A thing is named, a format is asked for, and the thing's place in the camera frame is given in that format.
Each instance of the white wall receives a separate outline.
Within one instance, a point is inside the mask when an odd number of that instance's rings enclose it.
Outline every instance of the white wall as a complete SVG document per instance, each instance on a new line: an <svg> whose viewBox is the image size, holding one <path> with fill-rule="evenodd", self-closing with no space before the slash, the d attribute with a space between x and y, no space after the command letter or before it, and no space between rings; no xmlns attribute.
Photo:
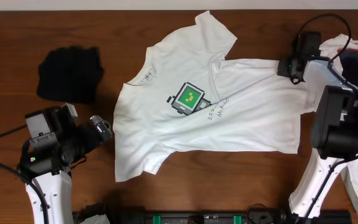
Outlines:
<svg viewBox="0 0 358 224"><path fill-rule="evenodd" d="M0 0L0 10L358 9L358 0Z"/></svg>

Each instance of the wood grain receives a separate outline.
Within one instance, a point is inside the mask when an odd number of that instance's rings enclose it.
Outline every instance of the wood grain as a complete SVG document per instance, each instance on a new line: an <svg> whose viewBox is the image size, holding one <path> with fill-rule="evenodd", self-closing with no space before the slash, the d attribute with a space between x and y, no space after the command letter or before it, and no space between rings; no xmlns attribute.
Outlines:
<svg viewBox="0 0 358 224"><path fill-rule="evenodd" d="M309 18L335 12L344 16L358 40L358 11L213 11L238 37L227 56L279 59L290 50L298 28ZM201 11L59 11L0 12L0 133L24 124L24 115L60 102L35 94L38 64L53 49L98 46L105 69L97 101L75 105L82 121L100 114L111 121L122 83L143 65L148 46L167 34L193 25ZM321 19L308 29L323 39L346 31L334 19ZM149 210L245 210L254 203L288 206L310 157L312 114L302 116L299 154L278 152L178 152L157 175L142 174L127 182L114 181L114 143L95 149L73 171L73 210L102 201ZM0 162L16 167L27 131L0 139ZM323 208L348 209L357 215L341 179L337 179ZM0 223L32 223L24 184L0 169Z"/></svg>

